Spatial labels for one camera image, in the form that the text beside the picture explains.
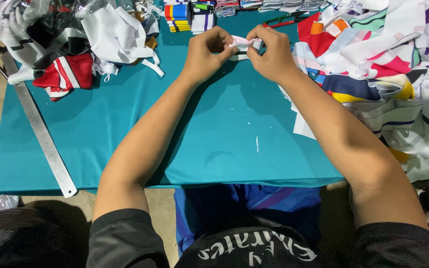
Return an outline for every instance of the shirt sleeve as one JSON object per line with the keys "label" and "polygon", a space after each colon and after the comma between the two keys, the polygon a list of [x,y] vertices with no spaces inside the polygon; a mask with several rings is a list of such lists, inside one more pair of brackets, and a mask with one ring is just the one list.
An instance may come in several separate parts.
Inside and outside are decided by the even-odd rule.
{"label": "shirt sleeve", "polygon": [[150,215],[128,208],[109,212],[91,225],[88,268],[168,268],[162,238]]}
{"label": "shirt sleeve", "polygon": [[429,231],[411,224],[372,223],[357,230],[353,267],[429,267]]}

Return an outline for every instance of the left hand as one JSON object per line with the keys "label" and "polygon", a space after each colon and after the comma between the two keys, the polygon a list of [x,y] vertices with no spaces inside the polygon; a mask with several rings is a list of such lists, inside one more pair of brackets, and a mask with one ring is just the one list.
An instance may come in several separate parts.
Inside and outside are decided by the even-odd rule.
{"label": "left hand", "polygon": [[219,26],[192,37],[180,77],[189,79],[196,85],[205,82],[238,52],[237,47],[229,47],[232,43],[231,34]]}

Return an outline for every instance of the blue shorts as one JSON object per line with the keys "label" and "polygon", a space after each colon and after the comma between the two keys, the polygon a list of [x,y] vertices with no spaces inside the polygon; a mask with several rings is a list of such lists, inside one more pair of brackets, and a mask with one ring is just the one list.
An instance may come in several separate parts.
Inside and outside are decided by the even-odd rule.
{"label": "blue shorts", "polygon": [[313,246],[320,240],[320,187],[295,188],[223,184],[176,188],[176,241],[181,254],[218,220],[241,214],[261,216],[294,228]]}

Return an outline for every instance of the person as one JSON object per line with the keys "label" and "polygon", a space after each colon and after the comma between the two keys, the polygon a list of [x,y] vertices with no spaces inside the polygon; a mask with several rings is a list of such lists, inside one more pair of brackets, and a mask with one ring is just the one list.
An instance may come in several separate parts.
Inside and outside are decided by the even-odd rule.
{"label": "person", "polygon": [[[357,228],[351,265],[429,267],[428,225],[416,192],[393,155],[297,68],[286,34],[259,25],[247,34],[247,40],[253,38],[266,45],[263,55],[254,48],[247,51],[254,69],[284,88],[324,153],[351,186]],[[220,27],[193,37],[178,78],[117,147],[99,182],[87,267],[169,267],[163,241],[152,227],[143,188],[164,158],[193,92],[237,52],[229,47],[232,42],[233,37]],[[175,267],[336,265],[319,252],[312,241],[318,236],[306,228],[315,229],[310,219],[317,212],[309,212],[318,207],[315,188],[300,188],[302,197],[296,199],[299,188],[214,187],[177,189],[175,193],[177,241],[182,244]],[[180,191],[185,195],[178,198]],[[231,200],[217,195],[231,196]],[[215,200],[210,205],[221,205],[206,205],[207,199]],[[219,213],[226,211],[228,215],[221,218]]]}

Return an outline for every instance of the scissors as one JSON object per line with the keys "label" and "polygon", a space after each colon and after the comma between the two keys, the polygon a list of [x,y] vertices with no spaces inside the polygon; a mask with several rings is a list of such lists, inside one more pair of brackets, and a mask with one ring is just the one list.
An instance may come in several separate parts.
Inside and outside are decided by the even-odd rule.
{"label": "scissors", "polygon": [[[272,18],[270,20],[263,21],[263,26],[264,27],[277,28],[277,27],[286,26],[289,24],[298,23],[298,22],[308,18],[308,16],[307,17],[300,17],[304,13],[305,13],[305,11],[298,11],[298,12],[290,13],[288,15],[283,15],[280,17]],[[284,21],[283,22],[283,20],[290,18],[290,17],[294,17],[294,19],[290,20],[290,21]]]}

